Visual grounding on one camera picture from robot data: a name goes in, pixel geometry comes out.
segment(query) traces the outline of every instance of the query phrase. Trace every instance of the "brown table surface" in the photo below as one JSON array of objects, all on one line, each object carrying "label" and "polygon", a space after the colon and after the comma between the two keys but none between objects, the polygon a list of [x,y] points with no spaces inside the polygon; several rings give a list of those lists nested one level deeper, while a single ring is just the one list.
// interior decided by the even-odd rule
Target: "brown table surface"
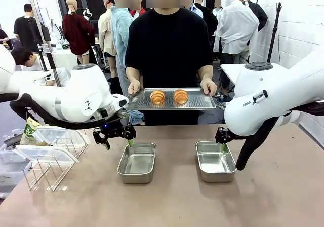
[{"label": "brown table surface", "polygon": [[[213,140],[217,127],[137,127],[135,142],[157,147],[147,185],[119,178],[126,140],[110,139],[109,152],[92,143],[55,192],[22,180],[0,205],[0,226],[324,225],[324,152],[315,142],[293,124],[275,128],[234,182],[204,183],[195,144]],[[235,159],[242,143],[229,143]]]}]

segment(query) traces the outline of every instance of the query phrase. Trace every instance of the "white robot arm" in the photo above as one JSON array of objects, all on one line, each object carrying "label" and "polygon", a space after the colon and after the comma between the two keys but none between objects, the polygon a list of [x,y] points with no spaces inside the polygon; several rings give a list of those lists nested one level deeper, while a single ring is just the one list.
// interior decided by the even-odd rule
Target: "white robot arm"
[{"label": "white robot arm", "polygon": [[68,129],[99,127],[100,130],[94,133],[97,143],[107,143],[114,130],[117,130],[115,136],[127,140],[136,136],[131,124],[121,125],[118,114],[129,102],[128,98],[111,94],[98,66],[85,64],[74,67],[66,87],[40,86],[17,79],[15,61],[4,47],[0,47],[0,57],[0,102],[22,101],[51,125]]},{"label": "white robot arm", "polygon": [[[245,65],[238,80],[247,79],[244,84],[236,84],[241,87],[235,88],[240,97],[235,93],[235,99],[225,109],[228,129],[220,127],[216,134],[218,143],[246,139],[236,163],[238,170],[244,169],[252,152],[265,141],[280,116],[294,110],[324,116],[324,103],[317,102],[324,99],[323,52],[320,48],[292,68],[277,72],[269,63]],[[260,82],[251,87],[251,80]]]}]

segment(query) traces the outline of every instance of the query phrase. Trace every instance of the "metal tray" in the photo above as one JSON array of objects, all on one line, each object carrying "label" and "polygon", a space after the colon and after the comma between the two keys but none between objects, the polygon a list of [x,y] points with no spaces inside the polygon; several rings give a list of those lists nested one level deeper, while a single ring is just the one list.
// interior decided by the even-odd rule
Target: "metal tray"
[{"label": "metal tray", "polygon": [[201,177],[205,182],[231,182],[236,172],[229,147],[215,141],[196,144]]},{"label": "metal tray", "polygon": [[[177,89],[183,89],[188,93],[187,103],[180,105],[174,101],[173,93]],[[165,94],[165,100],[161,105],[153,104],[150,95],[155,90],[161,90]],[[201,88],[159,88],[144,89],[136,95],[126,109],[134,110],[208,110],[216,108],[210,95],[205,95]]]},{"label": "metal tray", "polygon": [[120,159],[117,172],[124,184],[146,184],[153,179],[155,144],[134,143],[127,145]]}]

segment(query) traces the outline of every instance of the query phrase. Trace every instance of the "white shirt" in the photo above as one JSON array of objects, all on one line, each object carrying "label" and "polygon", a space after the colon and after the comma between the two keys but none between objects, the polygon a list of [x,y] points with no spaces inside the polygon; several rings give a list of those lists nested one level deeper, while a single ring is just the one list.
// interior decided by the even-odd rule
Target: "white shirt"
[{"label": "white shirt", "polygon": [[[47,70],[50,71],[51,67],[50,67],[49,60],[47,59],[46,56],[43,56],[43,58],[44,58],[44,62],[45,62],[45,66],[46,66]],[[38,56],[35,63],[34,63],[34,65],[32,67],[21,66],[21,70],[22,71],[43,71],[42,67],[43,67],[42,66],[42,61]],[[57,76],[59,77],[59,80],[61,82],[61,86],[65,87],[67,82],[70,80],[70,74],[68,73],[68,71],[64,67],[57,67],[56,72],[57,72]],[[47,81],[54,80],[54,74],[51,73],[50,77],[46,78],[46,80]],[[46,85],[45,78],[44,79],[38,79],[38,80],[36,80],[34,82],[39,84],[39,85]]]},{"label": "white shirt", "polygon": [[135,19],[137,19],[139,16],[140,16],[140,14],[139,14],[138,12],[136,12],[136,13],[134,14],[133,19],[135,20]]},{"label": "white shirt", "polygon": [[259,20],[247,6],[234,0],[223,8],[216,29],[214,52],[219,52],[219,39],[222,38],[222,52],[238,54],[248,50],[247,43],[253,42],[258,32]]},{"label": "white shirt", "polygon": [[112,42],[110,22],[111,9],[109,8],[104,14],[101,14],[98,20],[99,44],[104,52],[108,52],[110,55],[115,56],[117,52]]},{"label": "white shirt", "polygon": [[190,8],[189,8],[190,11],[198,14],[201,18],[204,18],[204,15],[203,15],[203,12],[202,10],[200,10],[199,8],[196,7],[195,4],[191,5]]}]

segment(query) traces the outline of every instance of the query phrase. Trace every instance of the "black jacket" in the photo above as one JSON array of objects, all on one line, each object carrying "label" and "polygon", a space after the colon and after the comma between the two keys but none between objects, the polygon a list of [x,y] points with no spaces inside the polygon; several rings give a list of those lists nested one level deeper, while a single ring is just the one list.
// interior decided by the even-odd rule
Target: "black jacket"
[{"label": "black jacket", "polygon": [[217,18],[214,16],[213,11],[211,9],[204,7],[199,3],[195,3],[195,6],[202,11],[204,21],[207,24],[208,36],[209,39],[211,39],[218,25]]},{"label": "black jacket", "polygon": [[253,3],[251,1],[249,2],[249,7],[252,10],[252,12],[255,14],[255,16],[257,16],[257,18],[259,19],[259,27],[258,27],[258,32],[263,29],[263,27],[265,26],[265,24],[268,21],[268,16],[267,14],[264,12],[264,10],[262,9],[262,7],[260,7],[259,4]]}]

